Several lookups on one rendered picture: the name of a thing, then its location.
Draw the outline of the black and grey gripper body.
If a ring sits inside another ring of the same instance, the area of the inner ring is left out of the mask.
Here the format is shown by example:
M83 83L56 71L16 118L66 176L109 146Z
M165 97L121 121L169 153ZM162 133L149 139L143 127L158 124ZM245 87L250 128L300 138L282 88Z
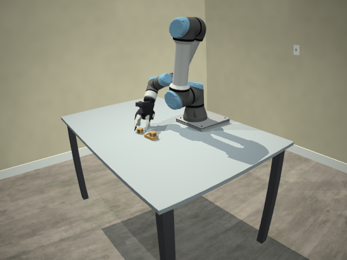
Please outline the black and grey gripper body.
M145 106L145 107L139 108L139 113L142 116L142 119L146 120L145 117L150 112L150 110L152 110L152 113L155 115L155 112L153 110L154 105L155 105L155 99L152 97L146 96L146 97L144 97L144 102L150 102L150 106ZM154 116L153 114L152 114L152 116Z

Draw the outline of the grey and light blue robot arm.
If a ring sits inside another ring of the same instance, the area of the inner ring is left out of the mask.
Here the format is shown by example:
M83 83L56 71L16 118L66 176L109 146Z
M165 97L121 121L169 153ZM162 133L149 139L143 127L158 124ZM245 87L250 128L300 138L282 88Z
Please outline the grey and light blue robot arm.
M205 37L205 23L197 17L177 17L171 21L169 32L175 41L173 73L151 77L144 97L156 100L158 91L169 86L164 95L166 104L174 110L185 107L183 119L187 122L204 121L207 112L203 84L188 82L188 74L190 62Z

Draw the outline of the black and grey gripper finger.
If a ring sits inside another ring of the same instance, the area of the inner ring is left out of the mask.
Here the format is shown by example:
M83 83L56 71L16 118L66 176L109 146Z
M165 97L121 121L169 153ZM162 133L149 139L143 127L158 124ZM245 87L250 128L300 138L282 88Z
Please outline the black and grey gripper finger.
M150 127L150 120L152 118L152 110L148 113L148 115L145 117L146 123L145 123L145 132L147 131L148 127Z
M139 110L136 112L135 114L135 118L134 118L134 131L136 130L137 126L140 126L140 121L141 121L141 116L139 113Z

